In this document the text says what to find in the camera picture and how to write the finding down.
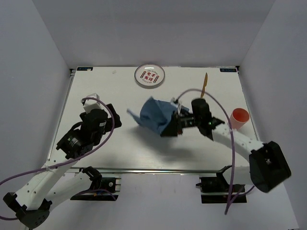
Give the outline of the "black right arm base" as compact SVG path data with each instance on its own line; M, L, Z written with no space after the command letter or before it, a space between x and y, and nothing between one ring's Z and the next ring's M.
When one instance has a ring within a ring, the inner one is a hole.
M203 204L226 204L228 192L231 198L236 193L238 197L234 203L247 203L245 185L250 182L245 173L237 172L234 175L233 186L230 189L232 166L227 165L220 170L205 171L199 174L199 182L196 187L201 191L201 202Z

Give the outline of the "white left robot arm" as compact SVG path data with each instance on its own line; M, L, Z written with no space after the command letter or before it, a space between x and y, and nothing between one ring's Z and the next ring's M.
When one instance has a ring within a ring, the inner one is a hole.
M74 124L57 143L57 152L46 161L35 176L16 192L8 192L3 201L15 212L15 219L29 229L40 226L50 212L62 202L83 193L107 193L101 186L101 173L92 166L83 168L64 186L54 188L81 157L102 146L102 136L121 127L120 116L112 104L84 104L81 121Z

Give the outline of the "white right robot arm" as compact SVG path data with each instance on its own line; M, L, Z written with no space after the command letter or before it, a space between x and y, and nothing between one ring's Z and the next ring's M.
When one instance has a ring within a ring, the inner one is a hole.
M185 109L173 111L160 136L176 137L183 133L183 129L196 127L203 136L247 160L248 167L235 167L232 171L227 166L216 173L216 184L220 190L228 191L236 183L250 184L268 193L291 176L289 165L276 142L264 143L230 129L224 121L212 116L204 99L192 100L191 106L192 113Z

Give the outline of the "blue cloth napkin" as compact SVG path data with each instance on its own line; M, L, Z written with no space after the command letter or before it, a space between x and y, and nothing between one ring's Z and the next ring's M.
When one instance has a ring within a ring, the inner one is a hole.
M127 113L138 125L151 130L159 136L170 122L173 112L177 112L177 108L170 102L156 100L153 97L147 99L138 115L127 109Z

